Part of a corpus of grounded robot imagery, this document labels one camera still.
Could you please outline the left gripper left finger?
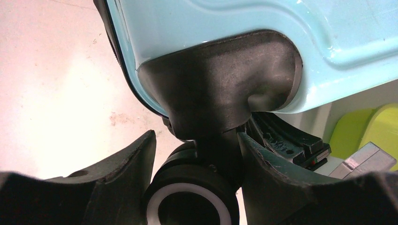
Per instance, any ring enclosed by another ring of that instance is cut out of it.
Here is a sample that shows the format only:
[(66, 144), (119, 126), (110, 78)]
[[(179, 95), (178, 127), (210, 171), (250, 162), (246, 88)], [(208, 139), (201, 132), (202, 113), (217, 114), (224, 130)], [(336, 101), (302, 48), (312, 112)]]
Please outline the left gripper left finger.
[(145, 225), (142, 196), (156, 151), (149, 130), (126, 148), (68, 177), (0, 174), (3, 225)]

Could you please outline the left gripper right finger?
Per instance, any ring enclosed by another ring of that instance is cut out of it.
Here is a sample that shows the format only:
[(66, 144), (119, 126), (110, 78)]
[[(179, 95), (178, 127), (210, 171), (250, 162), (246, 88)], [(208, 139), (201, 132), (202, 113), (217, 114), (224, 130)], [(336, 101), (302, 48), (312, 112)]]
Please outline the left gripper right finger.
[(395, 225), (398, 175), (370, 172), (347, 180), (324, 176), (238, 134), (250, 225)]

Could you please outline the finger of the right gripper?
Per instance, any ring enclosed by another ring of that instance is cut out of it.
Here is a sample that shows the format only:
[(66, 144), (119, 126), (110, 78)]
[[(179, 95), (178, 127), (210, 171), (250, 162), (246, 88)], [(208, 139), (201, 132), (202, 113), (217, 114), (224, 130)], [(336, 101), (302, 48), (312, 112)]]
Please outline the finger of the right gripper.
[(253, 112), (245, 124), (245, 133), (265, 149), (310, 171), (327, 163), (331, 153), (330, 145), (321, 138), (270, 112)]

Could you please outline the pink teal cartoon suitcase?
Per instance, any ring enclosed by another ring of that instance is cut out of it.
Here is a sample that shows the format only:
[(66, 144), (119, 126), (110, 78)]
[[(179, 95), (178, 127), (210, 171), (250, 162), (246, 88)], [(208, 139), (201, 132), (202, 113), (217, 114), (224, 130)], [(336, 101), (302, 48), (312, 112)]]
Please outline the pink teal cartoon suitcase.
[(146, 225), (237, 225), (239, 133), (398, 77), (395, 0), (96, 0), (137, 99), (185, 140), (142, 197)]

